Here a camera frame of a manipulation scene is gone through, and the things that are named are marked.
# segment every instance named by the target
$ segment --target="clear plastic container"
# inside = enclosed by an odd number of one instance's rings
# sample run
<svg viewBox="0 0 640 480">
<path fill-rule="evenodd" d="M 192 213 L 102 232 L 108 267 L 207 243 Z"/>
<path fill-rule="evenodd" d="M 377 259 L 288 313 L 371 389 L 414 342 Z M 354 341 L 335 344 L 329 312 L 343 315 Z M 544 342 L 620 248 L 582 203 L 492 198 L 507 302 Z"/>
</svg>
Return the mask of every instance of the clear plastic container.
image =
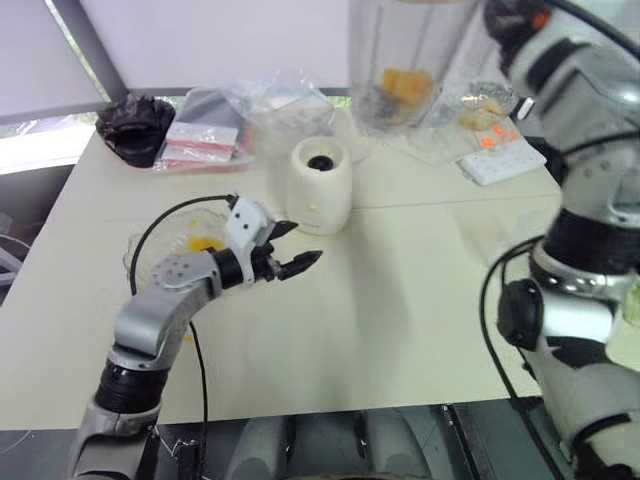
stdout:
<svg viewBox="0 0 640 480">
<path fill-rule="evenodd" d="M 475 0 L 351 0 L 353 114 L 368 131 L 420 122 L 437 99 Z"/>
</svg>

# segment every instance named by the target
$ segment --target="yellow food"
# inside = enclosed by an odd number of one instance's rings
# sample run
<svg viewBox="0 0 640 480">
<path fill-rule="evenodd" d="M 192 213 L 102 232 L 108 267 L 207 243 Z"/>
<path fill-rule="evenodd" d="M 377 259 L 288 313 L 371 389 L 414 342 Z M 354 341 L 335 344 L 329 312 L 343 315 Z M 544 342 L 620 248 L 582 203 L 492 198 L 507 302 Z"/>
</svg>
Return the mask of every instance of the yellow food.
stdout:
<svg viewBox="0 0 640 480">
<path fill-rule="evenodd" d="M 428 99 L 433 89 L 433 79 L 424 70 L 385 68 L 380 81 L 380 90 L 413 107 Z"/>
<path fill-rule="evenodd" d="M 196 237 L 192 235 L 187 241 L 187 251 L 189 253 L 199 252 L 205 248 L 221 250 L 223 247 L 224 243 L 215 237 Z"/>
<path fill-rule="evenodd" d="M 470 130 L 487 130 L 497 121 L 494 115 L 482 110 L 463 113 L 458 117 L 458 123 Z"/>
<path fill-rule="evenodd" d="M 493 98 L 487 98 L 481 105 L 480 109 L 493 113 L 494 115 L 503 116 L 506 115 L 506 112 L 502 109 L 500 104 L 496 102 Z"/>
</svg>

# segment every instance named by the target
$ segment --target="floor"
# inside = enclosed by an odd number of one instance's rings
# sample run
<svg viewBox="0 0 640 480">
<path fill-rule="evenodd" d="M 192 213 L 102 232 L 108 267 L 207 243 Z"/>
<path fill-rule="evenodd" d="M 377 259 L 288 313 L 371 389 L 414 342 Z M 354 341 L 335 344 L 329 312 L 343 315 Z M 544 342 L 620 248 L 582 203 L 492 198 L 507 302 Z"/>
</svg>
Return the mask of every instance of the floor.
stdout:
<svg viewBox="0 0 640 480">
<path fill-rule="evenodd" d="M 479 433 L 479 450 L 489 465 L 483 480 L 551 480 L 541 457 L 506 400 L 464 404 Z M 410 425 L 436 480 L 471 480 L 455 429 L 439 406 L 393 409 Z M 557 437 L 541 406 L 532 416 L 566 478 L 571 470 L 557 448 Z M 354 435 L 355 412 L 301 415 L 297 420 L 295 448 L 287 476 L 316 474 L 362 474 L 367 463 L 358 454 Z M 204 480 L 222 480 L 244 420 L 209 425 L 207 464 Z M 155 480 L 175 480 L 178 465 L 170 451 L 178 440 L 197 439 L 199 424 L 158 427 L 163 441 Z M 65 477 L 67 452 L 73 430 L 0 432 L 0 478 L 16 480 L 60 480 Z"/>
</svg>

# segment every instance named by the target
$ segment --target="glass bowl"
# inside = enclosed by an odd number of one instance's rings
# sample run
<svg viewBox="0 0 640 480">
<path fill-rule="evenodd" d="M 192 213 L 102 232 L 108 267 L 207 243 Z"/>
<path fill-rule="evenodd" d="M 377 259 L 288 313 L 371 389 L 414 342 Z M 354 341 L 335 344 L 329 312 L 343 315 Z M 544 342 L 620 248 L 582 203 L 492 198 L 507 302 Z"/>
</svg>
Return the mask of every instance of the glass bowl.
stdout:
<svg viewBox="0 0 640 480">
<path fill-rule="evenodd" d="M 185 212 L 174 213 L 165 218 L 147 238 L 136 266 L 136 285 L 145 286 L 151 276 L 151 270 L 162 259 L 171 255 L 198 252 L 213 247 L 224 248 L 224 226 L 227 218 L 206 208 L 195 208 Z M 131 260 L 142 233 L 129 238 L 127 253 L 122 258 L 131 274 Z"/>
</svg>

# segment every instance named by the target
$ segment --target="black bag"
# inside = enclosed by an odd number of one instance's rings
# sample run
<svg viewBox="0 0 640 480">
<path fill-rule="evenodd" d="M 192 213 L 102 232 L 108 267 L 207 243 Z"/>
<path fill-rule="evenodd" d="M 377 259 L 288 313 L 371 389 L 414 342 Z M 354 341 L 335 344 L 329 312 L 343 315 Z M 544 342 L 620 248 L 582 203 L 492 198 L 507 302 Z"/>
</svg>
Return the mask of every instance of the black bag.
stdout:
<svg viewBox="0 0 640 480">
<path fill-rule="evenodd" d="M 176 111 L 153 97 L 129 94 L 98 112 L 96 130 L 104 143 L 129 165 L 153 166 Z"/>
</svg>

